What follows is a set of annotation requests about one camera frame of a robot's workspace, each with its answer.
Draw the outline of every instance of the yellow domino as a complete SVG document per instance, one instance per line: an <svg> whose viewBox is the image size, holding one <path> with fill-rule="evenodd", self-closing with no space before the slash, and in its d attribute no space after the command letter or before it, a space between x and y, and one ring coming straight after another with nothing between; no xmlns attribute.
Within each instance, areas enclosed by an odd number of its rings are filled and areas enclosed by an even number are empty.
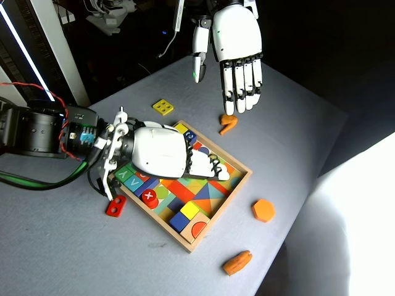
<svg viewBox="0 0 395 296"><path fill-rule="evenodd" d="M184 134L188 130L188 128L181 123L177 124L174 128L178 130L181 134Z"/></svg>
<svg viewBox="0 0 395 296"><path fill-rule="evenodd" d="M163 99L160 100L159 102L156 102L154 105L152 105L152 108L157 110L163 116L169 114L171 111L174 110L174 106L171 103L169 103Z"/></svg>
<svg viewBox="0 0 395 296"><path fill-rule="evenodd" d="M199 213L199 208L192 202L187 202L180 210L185 217L192 220Z"/></svg>

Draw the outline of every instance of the white light strip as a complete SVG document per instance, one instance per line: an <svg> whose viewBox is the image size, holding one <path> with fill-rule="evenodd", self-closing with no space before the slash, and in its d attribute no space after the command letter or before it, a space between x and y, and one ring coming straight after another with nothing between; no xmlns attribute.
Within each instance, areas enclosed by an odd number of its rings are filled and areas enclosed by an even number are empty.
<svg viewBox="0 0 395 296"><path fill-rule="evenodd" d="M41 83L42 87L46 90L46 94L47 94L48 98L51 101L54 102L55 101L54 97L49 92L49 89L48 89L47 85L45 84L45 82L43 80L43 77L41 76L41 74L39 73L35 63L31 59L30 54L27 52L25 45L22 43L22 40L20 39L17 31L14 28L14 25L12 24L12 22L11 22L10 18L8 17L7 12L4 10L4 7L2 6L2 4L0 4L0 13L1 13L2 17L4 17L4 20L6 21L11 33L13 34L13 36L15 38L15 40L18 42L18 45L19 45L20 49L22 50L23 54L25 55L27 61L29 62L31 69L36 74L37 79Z"/></svg>

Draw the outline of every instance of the gray table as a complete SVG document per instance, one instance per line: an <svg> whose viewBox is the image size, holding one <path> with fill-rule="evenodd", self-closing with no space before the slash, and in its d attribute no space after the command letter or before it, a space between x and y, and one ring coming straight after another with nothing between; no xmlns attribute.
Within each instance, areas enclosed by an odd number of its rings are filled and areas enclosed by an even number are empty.
<svg viewBox="0 0 395 296"><path fill-rule="evenodd" d="M134 117L172 124L184 119L254 173L200 246L188 254L129 201L119 219L86 177L63 188L30 192L0 184L0 295L253 295L323 165L345 114L263 65L261 101L220 136L218 66L192 79L192 60L169 67L92 106L112 121L119 106ZM151 105L175 106L162 117ZM3 155L1 169L47 181L66 177L73 160ZM271 200L276 217L257 221L251 205ZM242 250L254 258L228 277L224 261Z"/></svg>

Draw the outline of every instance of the blue triangle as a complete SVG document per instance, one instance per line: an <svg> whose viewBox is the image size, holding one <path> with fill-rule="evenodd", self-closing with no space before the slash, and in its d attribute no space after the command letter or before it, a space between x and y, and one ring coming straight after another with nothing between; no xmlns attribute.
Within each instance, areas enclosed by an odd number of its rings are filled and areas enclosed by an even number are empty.
<svg viewBox="0 0 395 296"><path fill-rule="evenodd" d="M222 199L225 195L209 183L210 199Z"/></svg>
<svg viewBox="0 0 395 296"><path fill-rule="evenodd" d="M209 192L209 183L203 186L202 189L194 196L193 199L209 199L210 192Z"/></svg>

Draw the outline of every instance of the white robotic hand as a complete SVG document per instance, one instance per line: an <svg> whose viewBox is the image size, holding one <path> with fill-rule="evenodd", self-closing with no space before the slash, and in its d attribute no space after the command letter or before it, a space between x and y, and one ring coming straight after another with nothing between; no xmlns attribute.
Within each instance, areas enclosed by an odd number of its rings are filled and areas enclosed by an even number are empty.
<svg viewBox="0 0 395 296"><path fill-rule="evenodd" d="M215 52L222 73L222 89L227 115L243 113L258 103L262 87L262 38L257 23L255 0L244 5L230 4L214 14L214 19L200 19L193 36L194 80L203 79L209 32L212 24Z"/></svg>
<svg viewBox="0 0 395 296"><path fill-rule="evenodd" d="M220 163L216 155L194 150L189 139L177 129L153 121L135 120L130 132L127 121L128 115L121 108L114 124L110 125L111 137L98 137L94 145L105 151L101 179L109 200L112 200L112 193L107 177L110 171L117 169L121 157L131 161L138 171L148 176L229 180L227 167Z"/></svg>

